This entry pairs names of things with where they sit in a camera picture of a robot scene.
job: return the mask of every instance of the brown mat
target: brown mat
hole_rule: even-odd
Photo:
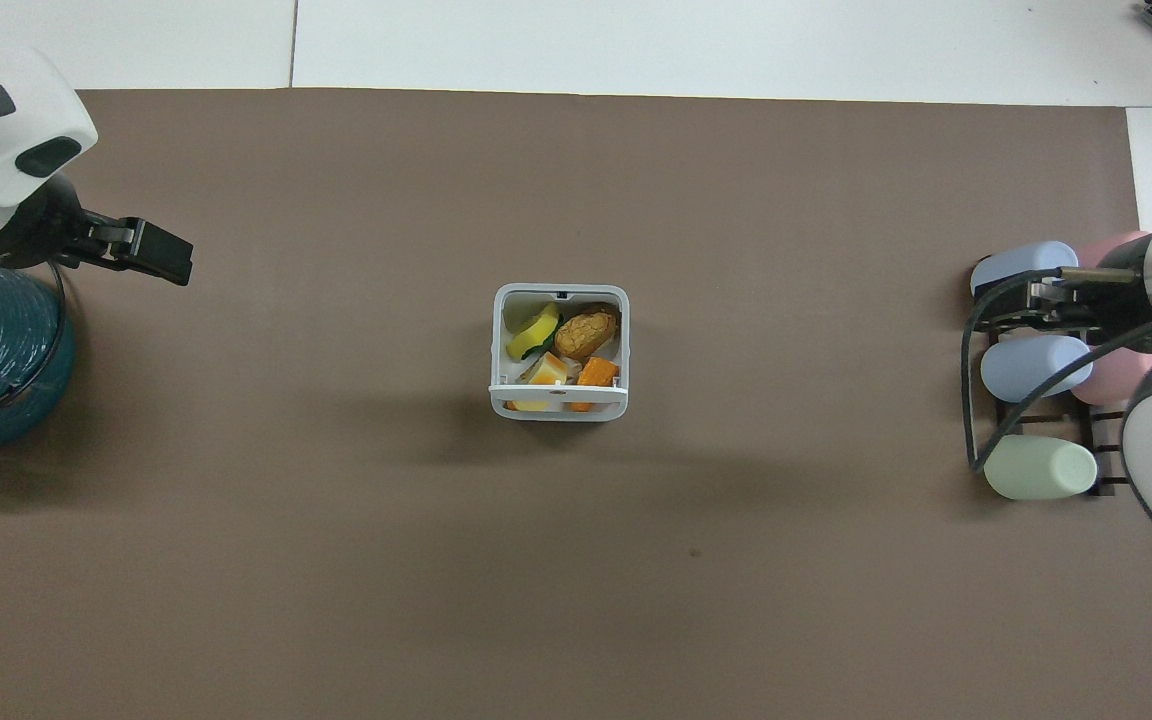
[[[1152,529],[964,470],[965,273],[1135,227],[1121,109],[90,92],[0,450],[0,717],[1152,717]],[[632,302],[630,410],[488,407],[507,282]]]

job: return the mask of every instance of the brown table surface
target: brown table surface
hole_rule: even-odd
[[[0,717],[1152,717],[1129,493],[964,469],[980,256],[1132,229],[1121,109],[88,92],[69,273],[0,450]],[[490,409],[508,282],[626,288],[628,415]]]

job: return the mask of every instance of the white plastic basket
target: white plastic basket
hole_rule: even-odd
[[[539,313],[541,306],[556,302],[564,318],[571,318],[582,306],[607,302],[620,310],[616,336],[604,343],[594,356],[612,361],[621,372],[612,387],[532,386],[516,384],[526,366],[535,363],[529,357],[520,363],[505,350],[513,332],[526,318]],[[492,407],[498,415],[513,420],[558,420],[558,423],[605,423],[626,414],[630,404],[630,297],[611,285],[546,285],[510,283],[497,291],[492,310],[492,382],[488,385]],[[552,410],[509,410],[507,401],[548,401]],[[593,402],[589,414],[567,410],[568,402]]]

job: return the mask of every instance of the black cable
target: black cable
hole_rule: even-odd
[[[958,379],[963,384],[961,393],[963,393],[963,437],[967,441],[968,447],[968,464],[977,467],[977,450],[975,449],[975,409],[972,404],[972,335],[975,334],[975,327],[984,317],[984,311],[990,309],[990,305],[1005,295],[1005,293],[1015,290],[1024,285],[1032,283],[1033,281],[1041,281],[1047,278],[1060,278],[1061,268],[1047,268],[1047,270],[1028,270],[1024,273],[1018,273],[1007,278],[996,286],[991,287],[980,300],[977,301],[972,309],[972,314],[968,318],[968,324],[963,328],[963,347],[961,347],[961,353],[958,357]]]
[[[24,391],[29,389],[29,386],[32,386],[32,384],[41,377],[41,373],[44,373],[44,370],[46,370],[47,365],[51,364],[52,357],[56,356],[56,351],[60,348],[60,338],[65,334],[65,319],[67,319],[68,316],[67,306],[65,306],[65,280],[60,276],[60,268],[54,262],[47,260],[47,266],[51,268],[51,276],[55,278],[56,281],[56,331],[51,333],[51,342],[47,344],[47,351],[44,356],[41,356],[41,359],[38,361],[33,372],[29,373],[26,379],[18,384],[18,386],[8,388],[8,391],[3,393],[3,396],[0,397],[0,407],[8,406],[15,400],[15,397],[20,397]]]
[[[998,447],[998,444],[1002,442],[1002,438],[1005,438],[1007,433],[1010,433],[1011,429],[1016,427],[1016,423],[1020,423],[1021,416],[1025,414],[1025,410],[1028,410],[1029,407],[1038,400],[1038,397],[1043,396],[1043,393],[1056,387],[1058,384],[1074,373],[1079,372],[1079,370],[1084,366],[1094,363],[1094,361],[1099,361],[1101,357],[1105,357],[1115,350],[1119,350],[1120,347],[1127,347],[1149,336],[1152,336],[1152,323],[1143,324],[1138,328],[1120,334],[1120,336],[1098,346],[1096,350],[1083,355],[1069,365],[1064,365],[1064,367],[1056,370],[1055,374],[1052,374],[1052,377],[1047,378],[1046,381],[1043,381],[1043,384],[1039,384],[1039,386],[1033,388],[1033,391],[1030,391],[1029,395],[1024,396],[1024,400],[1021,400],[1016,406],[1013,406],[1006,418],[1003,418],[1001,423],[998,423],[998,429],[993,430],[993,434],[990,435],[990,440],[986,445],[984,445],[984,450],[980,452],[980,455],[972,462],[972,471],[978,473],[980,469],[984,468],[984,462],[990,458],[990,455]]]

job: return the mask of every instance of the white floor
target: white floor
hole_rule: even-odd
[[[78,88],[448,88],[1128,111],[1152,229],[1152,31],[1134,0],[0,1]]]

